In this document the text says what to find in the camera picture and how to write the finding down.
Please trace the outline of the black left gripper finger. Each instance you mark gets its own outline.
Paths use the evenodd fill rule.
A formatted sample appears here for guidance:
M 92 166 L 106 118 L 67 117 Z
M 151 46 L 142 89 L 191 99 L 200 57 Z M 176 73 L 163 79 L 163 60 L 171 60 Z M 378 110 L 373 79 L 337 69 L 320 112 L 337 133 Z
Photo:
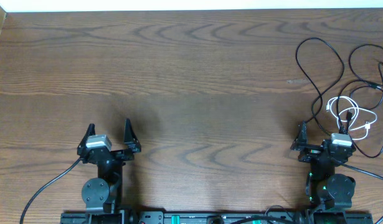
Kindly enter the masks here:
M 90 123 L 88 125 L 86 133 L 85 133 L 84 137 L 82 138 L 82 140 L 80 141 L 77 149 L 85 148 L 86 147 L 86 141 L 87 141 L 88 137 L 93 136 L 93 135 L 95 135 L 95 125 L 93 123 Z
M 141 144 L 138 141 L 135 132 L 133 131 L 131 121 L 129 118 L 126 118 L 125 120 L 123 142 L 132 153 L 141 152 Z

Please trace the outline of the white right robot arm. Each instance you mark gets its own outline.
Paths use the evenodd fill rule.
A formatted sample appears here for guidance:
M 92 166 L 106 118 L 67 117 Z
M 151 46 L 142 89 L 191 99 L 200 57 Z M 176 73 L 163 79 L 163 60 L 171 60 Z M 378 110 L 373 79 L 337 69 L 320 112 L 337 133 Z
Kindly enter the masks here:
M 311 207 L 298 212 L 297 223 L 346 223 L 344 214 L 352 207 L 356 181 L 335 168 L 348 161 L 356 148 L 347 134 L 333 133 L 321 145 L 308 143 L 306 122 L 299 125 L 290 149 L 299 151 L 298 161 L 310 164 L 306 178 L 306 195 Z

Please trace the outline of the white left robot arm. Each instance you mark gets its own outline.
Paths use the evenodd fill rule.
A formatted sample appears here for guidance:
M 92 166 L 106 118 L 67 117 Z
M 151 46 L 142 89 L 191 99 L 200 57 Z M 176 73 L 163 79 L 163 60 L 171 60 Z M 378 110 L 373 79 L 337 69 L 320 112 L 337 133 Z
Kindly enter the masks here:
M 124 149 L 113 150 L 106 134 L 97 134 L 89 124 L 77 147 L 84 164 L 97 166 L 96 178 L 86 181 L 82 188 L 85 202 L 85 223 L 136 223 L 136 215 L 122 206 L 123 166 L 141 152 L 141 144 L 133 131 L 130 119 L 125 119 Z

